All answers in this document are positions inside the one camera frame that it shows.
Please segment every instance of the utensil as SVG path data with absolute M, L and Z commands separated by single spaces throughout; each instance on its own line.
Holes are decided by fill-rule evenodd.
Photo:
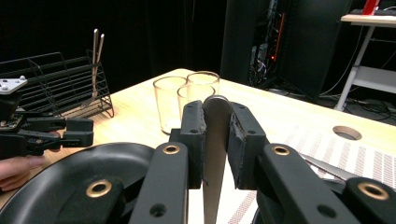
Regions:
M 96 58 L 96 46 L 97 46 L 98 38 L 99 38 L 99 31 L 98 31 L 98 29 L 95 29 L 93 31 L 92 64 L 100 62 L 100 56 L 102 54 L 102 47 L 103 47 L 103 42 L 105 40 L 105 35 L 101 35 L 99 49 L 98 49 L 97 58 Z M 92 67 L 92 97 L 90 99 L 84 101 L 81 104 L 81 108 L 84 108 L 84 107 L 87 107 L 88 105 L 90 105 L 98 95 L 98 90 L 96 89 L 97 71 L 98 71 L 98 66 L 93 66 Z
M 343 170 L 341 168 L 338 168 L 336 166 L 330 165 L 327 162 L 317 160 L 317 159 L 315 159 L 313 157 L 304 155 L 302 153 L 300 153 L 300 156 L 306 162 L 308 162 L 309 164 L 311 164 L 311 165 L 313 165 L 315 167 L 318 167 L 320 170 L 323 170 L 323 171 L 325 171 L 325 172 L 327 172 L 327 173 L 329 173 L 331 175 L 334 175 L 334 176 L 336 176 L 336 177 L 338 177 L 338 178 L 340 178 L 342 180 L 347 181 L 349 178 L 359 177 L 358 175 L 354 175 L 354 174 L 352 174 L 352 173 L 350 173 L 348 171 L 345 171 L 345 170 Z

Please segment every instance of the wooden table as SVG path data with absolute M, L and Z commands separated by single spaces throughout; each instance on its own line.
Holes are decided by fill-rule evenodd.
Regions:
M 361 59 L 367 49 L 375 27 L 396 28 L 396 17 L 345 15 L 341 18 L 341 21 L 350 21 L 352 25 L 368 26 L 369 30 L 366 37 L 364 37 L 359 54 L 350 70 L 346 85 L 335 109 L 341 111 L 344 109 L 344 103 L 352 85 L 396 93 L 396 72 L 361 66 Z
M 191 71 L 177 69 L 163 76 L 183 76 Z M 94 120 L 94 144 L 110 142 L 133 142 L 155 148 L 168 141 L 168 135 L 161 132 L 158 111 L 152 86 L 153 79 L 139 83 L 123 91 L 111 94 L 115 117 L 109 118 L 99 114 Z M 265 130 L 268 139 L 273 143 L 284 139 L 285 134 L 295 126 L 304 127 L 312 132 L 319 132 L 331 137 L 338 137 L 333 132 L 334 126 L 347 126 L 360 132 L 360 144 L 369 149 L 380 150 L 388 154 L 396 154 L 396 127 L 388 124 L 363 119 L 340 111 L 312 105 L 288 97 L 280 96 L 268 91 L 261 91 L 222 79 L 219 93 L 228 100 L 247 106 Z M 79 149 L 64 148 L 61 152 L 46 151 L 46 167 L 57 160 L 70 155 Z M 238 196 L 241 190 L 233 189 L 233 178 L 229 166 L 226 164 L 224 174 L 223 193 L 220 199 L 218 223 L 226 223 L 227 214 L 238 209 L 238 204 L 230 207 L 230 200 L 244 199 L 245 194 Z M 0 196 L 0 205 L 14 192 Z M 232 197 L 223 195 L 231 193 Z M 190 223 L 203 223 L 202 192 L 190 190 Z

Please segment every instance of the black mechanical device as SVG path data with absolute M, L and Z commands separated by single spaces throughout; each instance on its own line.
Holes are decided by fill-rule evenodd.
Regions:
M 151 147 L 89 147 L 52 164 L 0 211 L 5 223 L 187 223 L 203 186 L 216 223 L 226 158 L 234 186 L 257 190 L 253 223 L 394 223 L 396 193 L 373 179 L 323 180 L 296 150 L 271 144 L 249 109 L 211 96 L 185 106 L 180 129 Z
M 65 119 L 51 113 L 23 111 L 18 108 L 26 84 L 23 77 L 0 79 L 0 160 L 43 155 L 46 149 L 89 147 L 93 143 L 93 120 Z M 56 131 L 66 131 L 63 137 Z

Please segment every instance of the black wire dish rack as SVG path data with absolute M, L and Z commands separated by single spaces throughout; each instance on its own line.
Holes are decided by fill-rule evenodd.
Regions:
M 96 80 L 92 70 L 97 67 Z M 114 117 L 114 108 L 101 63 L 92 64 L 87 56 L 65 60 L 60 52 L 0 63 L 0 78 L 24 76 L 27 84 L 19 106 L 26 111 L 51 112 L 65 118 L 88 118 L 106 112 Z

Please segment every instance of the red object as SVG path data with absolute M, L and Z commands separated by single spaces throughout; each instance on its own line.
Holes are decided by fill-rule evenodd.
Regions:
M 375 8 L 378 6 L 379 0 L 367 0 L 364 5 L 362 15 L 373 16 Z

